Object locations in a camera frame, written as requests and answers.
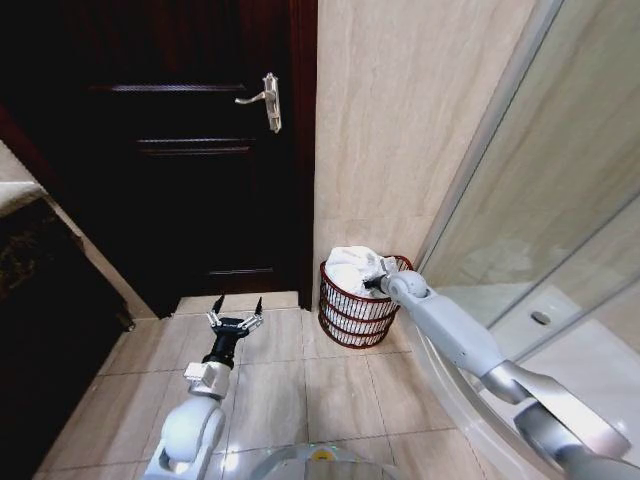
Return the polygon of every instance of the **tiled floor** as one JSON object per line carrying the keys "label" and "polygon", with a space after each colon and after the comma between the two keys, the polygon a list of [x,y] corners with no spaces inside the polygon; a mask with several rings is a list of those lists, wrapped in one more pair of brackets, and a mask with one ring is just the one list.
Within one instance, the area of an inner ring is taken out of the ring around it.
{"label": "tiled floor", "polygon": [[[139,320],[124,334],[51,449],[39,480],[133,480],[167,413],[186,398],[182,370],[213,342],[201,314]],[[478,456],[418,370],[396,323],[368,350],[326,337],[299,309],[265,312],[238,343],[227,425],[207,480],[245,479],[274,448],[332,442],[395,463],[411,479],[486,479]]]}

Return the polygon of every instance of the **red wire basket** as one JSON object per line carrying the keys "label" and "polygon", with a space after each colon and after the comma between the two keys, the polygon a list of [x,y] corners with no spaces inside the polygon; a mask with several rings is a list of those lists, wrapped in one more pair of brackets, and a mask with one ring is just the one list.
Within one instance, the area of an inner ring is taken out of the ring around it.
{"label": "red wire basket", "polygon": [[[413,270],[407,258],[394,256],[399,270]],[[345,292],[331,281],[325,263],[320,265],[320,326],[333,341],[345,347],[377,345],[389,333],[400,306],[390,298],[363,298]]]}

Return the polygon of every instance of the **white cloth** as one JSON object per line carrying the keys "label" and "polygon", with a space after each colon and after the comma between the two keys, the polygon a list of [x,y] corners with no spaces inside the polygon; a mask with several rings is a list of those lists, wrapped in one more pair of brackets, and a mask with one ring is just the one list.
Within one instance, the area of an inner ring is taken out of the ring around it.
{"label": "white cloth", "polygon": [[335,247],[329,254],[325,271],[345,292],[362,298],[386,298],[377,289],[364,288],[364,282],[397,272],[398,263],[395,257],[381,257],[368,247]]}

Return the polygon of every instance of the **door lever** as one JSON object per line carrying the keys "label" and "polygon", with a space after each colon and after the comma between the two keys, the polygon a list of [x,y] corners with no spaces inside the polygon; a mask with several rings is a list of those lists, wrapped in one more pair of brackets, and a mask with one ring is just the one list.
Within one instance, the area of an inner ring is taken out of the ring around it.
{"label": "door lever", "polygon": [[264,100],[267,108],[267,118],[269,119],[269,128],[271,128],[273,133],[278,133],[282,128],[278,77],[269,72],[262,80],[264,81],[264,90],[262,92],[252,98],[236,98],[236,103],[238,105],[249,105],[250,103]]}

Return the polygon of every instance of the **door panel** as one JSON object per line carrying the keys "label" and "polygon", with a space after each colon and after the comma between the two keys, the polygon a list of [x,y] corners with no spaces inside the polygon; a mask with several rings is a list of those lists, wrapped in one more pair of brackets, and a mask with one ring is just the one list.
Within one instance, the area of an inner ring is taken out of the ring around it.
{"label": "door panel", "polygon": [[[156,313],[181,295],[297,289],[287,1],[58,1],[5,18],[0,101]],[[268,72],[277,135],[263,102],[234,103]]]}

